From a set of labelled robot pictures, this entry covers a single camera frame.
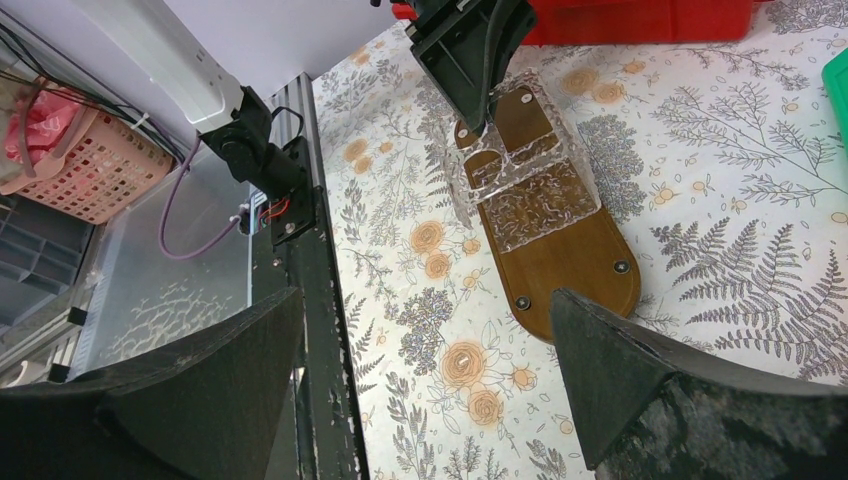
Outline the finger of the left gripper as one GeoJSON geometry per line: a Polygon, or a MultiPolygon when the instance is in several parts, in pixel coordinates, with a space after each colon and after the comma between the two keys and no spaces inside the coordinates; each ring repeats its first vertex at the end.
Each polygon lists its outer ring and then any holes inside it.
{"type": "Polygon", "coordinates": [[[537,23],[525,0],[409,1],[411,53],[457,116],[477,135],[515,50],[537,23]]]}

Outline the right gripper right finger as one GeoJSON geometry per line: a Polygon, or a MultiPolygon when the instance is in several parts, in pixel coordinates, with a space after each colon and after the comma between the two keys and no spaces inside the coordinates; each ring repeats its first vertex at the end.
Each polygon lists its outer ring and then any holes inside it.
{"type": "Polygon", "coordinates": [[[551,297],[559,366],[599,479],[843,479],[847,391],[749,368],[569,290],[551,297]]]}

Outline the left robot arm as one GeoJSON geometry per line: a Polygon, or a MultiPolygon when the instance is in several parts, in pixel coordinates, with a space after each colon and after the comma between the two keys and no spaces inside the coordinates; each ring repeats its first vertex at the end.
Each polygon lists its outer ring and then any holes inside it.
{"type": "MultiPolygon", "coordinates": [[[[476,135],[496,111],[494,89],[515,50],[535,28],[527,1],[413,1],[411,52],[451,108],[476,135]]],[[[277,110],[221,67],[163,1],[81,1],[79,9],[181,109],[198,138],[271,201],[261,224],[274,244],[317,222],[312,154],[297,134],[271,141],[277,110]]]]}

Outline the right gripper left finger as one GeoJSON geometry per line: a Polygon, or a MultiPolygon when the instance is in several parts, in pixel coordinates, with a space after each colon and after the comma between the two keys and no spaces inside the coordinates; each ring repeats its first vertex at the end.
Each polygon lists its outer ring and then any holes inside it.
{"type": "Polygon", "coordinates": [[[144,354],[1,392],[5,479],[260,479],[299,339],[296,288],[144,354]]]}

